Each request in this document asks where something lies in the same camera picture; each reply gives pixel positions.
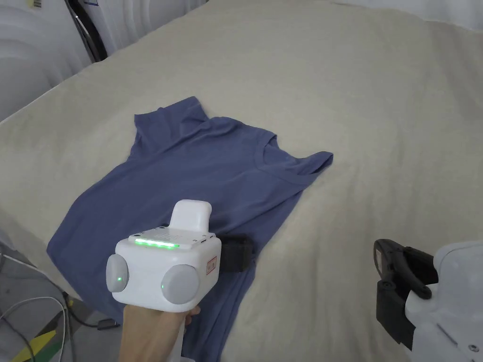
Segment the black cable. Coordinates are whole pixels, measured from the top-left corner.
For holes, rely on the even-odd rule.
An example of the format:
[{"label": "black cable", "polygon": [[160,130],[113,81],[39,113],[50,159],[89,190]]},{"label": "black cable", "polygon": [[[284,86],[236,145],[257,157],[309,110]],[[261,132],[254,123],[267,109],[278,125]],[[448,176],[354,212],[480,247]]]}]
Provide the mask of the black cable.
[{"label": "black cable", "polygon": [[[4,252],[5,252],[5,249],[3,245],[0,243],[0,273],[1,273],[1,270],[3,269],[3,265],[5,264],[5,258],[3,257]],[[1,315],[3,315],[3,311],[0,308],[0,316]],[[21,334],[17,329],[15,329],[15,327],[12,326],[12,324],[7,320],[6,317],[3,317],[3,320],[5,321],[5,324],[7,325],[7,327],[10,328],[12,332],[14,332],[20,339],[22,339],[22,341],[25,343],[25,347],[27,347],[28,352],[30,353],[30,360],[32,362],[35,362],[35,354],[33,353],[32,346],[28,342],[28,339],[23,334]]]},{"label": "black cable", "polygon": [[92,44],[89,44],[88,42],[88,46],[95,58],[95,61],[99,62],[107,58],[107,52],[106,52],[104,43],[102,41],[102,38],[100,37],[99,32],[96,29],[96,26],[94,25],[94,23],[92,22],[91,18],[84,10],[82,5],[77,0],[67,0],[67,4],[70,6],[72,11],[74,11],[74,14],[77,15],[82,25],[84,26],[85,30],[87,30],[87,36],[89,36],[92,40]]},{"label": "black cable", "polygon": [[86,323],[86,322],[82,321],[78,316],[75,315],[74,311],[72,310],[71,306],[69,305],[69,301],[67,299],[69,295],[66,292],[62,292],[62,296],[64,297],[65,305],[67,306],[67,311],[69,312],[71,317],[74,318],[77,321],[77,323],[83,325],[84,327],[96,328],[97,329],[97,324]]}]

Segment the warning label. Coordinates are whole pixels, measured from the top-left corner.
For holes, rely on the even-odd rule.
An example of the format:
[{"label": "warning label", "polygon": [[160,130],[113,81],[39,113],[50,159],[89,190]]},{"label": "warning label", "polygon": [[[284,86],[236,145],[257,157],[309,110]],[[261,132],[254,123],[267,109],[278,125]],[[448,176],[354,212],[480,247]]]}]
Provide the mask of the warning label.
[{"label": "warning label", "polygon": [[216,257],[211,259],[207,264],[206,264],[206,275],[210,274],[212,271],[216,269]]}]

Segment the hand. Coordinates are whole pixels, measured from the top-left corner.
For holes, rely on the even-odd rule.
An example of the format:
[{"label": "hand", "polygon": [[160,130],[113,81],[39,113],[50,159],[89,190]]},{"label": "hand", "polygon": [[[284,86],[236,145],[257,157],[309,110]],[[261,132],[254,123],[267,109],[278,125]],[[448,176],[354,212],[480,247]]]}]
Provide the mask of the hand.
[{"label": "hand", "polygon": [[164,362],[178,337],[181,324],[199,314],[197,306],[184,313],[169,313],[139,306],[124,308],[119,362]]}]

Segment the green led light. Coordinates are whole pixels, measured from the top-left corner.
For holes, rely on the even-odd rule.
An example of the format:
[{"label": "green led light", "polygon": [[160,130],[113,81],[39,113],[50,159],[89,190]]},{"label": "green led light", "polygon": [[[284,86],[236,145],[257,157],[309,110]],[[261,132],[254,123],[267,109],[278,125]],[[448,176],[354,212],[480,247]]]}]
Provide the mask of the green led light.
[{"label": "green led light", "polygon": [[155,246],[155,247],[164,248],[164,249],[175,249],[180,247],[178,244],[171,244],[171,243],[165,243],[164,241],[154,241],[154,240],[146,240],[146,239],[135,239],[134,242],[138,245]]}]

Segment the blue t-shirt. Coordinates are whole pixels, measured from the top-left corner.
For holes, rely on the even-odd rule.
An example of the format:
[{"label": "blue t-shirt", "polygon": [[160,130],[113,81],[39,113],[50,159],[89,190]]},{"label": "blue t-shirt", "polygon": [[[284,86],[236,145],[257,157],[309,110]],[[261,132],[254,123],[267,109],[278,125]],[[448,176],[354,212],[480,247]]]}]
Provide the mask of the blue t-shirt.
[{"label": "blue t-shirt", "polygon": [[[269,131],[210,119],[195,97],[136,115],[134,122],[137,135],[127,161],[79,196],[47,248],[82,299],[117,321],[124,305],[107,290],[105,267],[118,241],[168,223],[179,200],[203,200],[213,208],[210,231],[245,233],[258,255],[302,191],[332,163],[331,153],[294,158]],[[254,276],[254,265],[220,275],[188,328],[185,356],[219,360]]]}]

